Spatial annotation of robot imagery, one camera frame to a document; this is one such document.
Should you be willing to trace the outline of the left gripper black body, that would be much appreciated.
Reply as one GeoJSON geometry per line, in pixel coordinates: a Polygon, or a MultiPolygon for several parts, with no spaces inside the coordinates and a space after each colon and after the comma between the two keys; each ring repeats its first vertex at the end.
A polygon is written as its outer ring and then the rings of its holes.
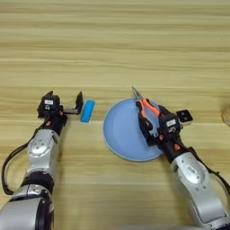
{"type": "Polygon", "coordinates": [[[78,109],[65,109],[63,105],[59,107],[58,114],[62,119],[67,119],[68,115],[78,115],[79,111],[78,109]]]}

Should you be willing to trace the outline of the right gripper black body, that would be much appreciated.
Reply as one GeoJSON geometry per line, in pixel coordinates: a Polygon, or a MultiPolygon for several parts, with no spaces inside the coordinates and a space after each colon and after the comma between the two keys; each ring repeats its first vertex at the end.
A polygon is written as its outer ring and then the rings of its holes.
{"type": "Polygon", "coordinates": [[[151,135],[148,139],[147,139],[147,144],[149,146],[160,146],[164,141],[164,136],[163,135],[158,135],[157,137],[151,135]]]}

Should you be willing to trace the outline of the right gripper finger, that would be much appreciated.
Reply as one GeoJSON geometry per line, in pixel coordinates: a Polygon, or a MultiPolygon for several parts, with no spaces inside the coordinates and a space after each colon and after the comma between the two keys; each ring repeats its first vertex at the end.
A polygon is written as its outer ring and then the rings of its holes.
{"type": "Polygon", "coordinates": [[[168,111],[164,106],[159,105],[158,109],[160,111],[159,118],[164,117],[164,116],[171,116],[172,113],[168,111]]]}
{"type": "Polygon", "coordinates": [[[138,115],[138,123],[140,130],[146,139],[146,141],[154,141],[155,140],[155,126],[144,116],[141,114],[138,115]]]}

